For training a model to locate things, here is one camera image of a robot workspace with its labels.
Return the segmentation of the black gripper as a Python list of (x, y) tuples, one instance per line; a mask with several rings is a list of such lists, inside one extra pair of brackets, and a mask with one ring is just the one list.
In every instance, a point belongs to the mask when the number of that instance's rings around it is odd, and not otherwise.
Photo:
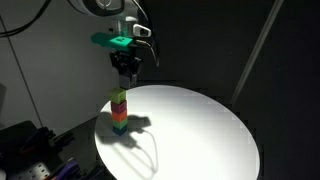
[(137, 76), (139, 74), (139, 64), (142, 60), (134, 56), (131, 52), (115, 51), (110, 53), (112, 66), (117, 69), (119, 75), (119, 86), (126, 88), (126, 76), (123, 68), (130, 68), (130, 87), (137, 84)]

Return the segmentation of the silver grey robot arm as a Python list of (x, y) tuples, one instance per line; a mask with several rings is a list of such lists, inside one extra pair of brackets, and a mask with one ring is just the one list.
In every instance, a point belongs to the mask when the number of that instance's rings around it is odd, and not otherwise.
[(142, 63), (142, 59), (136, 56), (140, 24), (135, 3), (128, 0), (67, 1), (81, 14), (112, 19), (108, 32), (94, 33), (90, 39), (96, 45), (111, 49), (109, 57), (112, 67), (118, 72), (119, 86), (122, 89), (134, 87)]

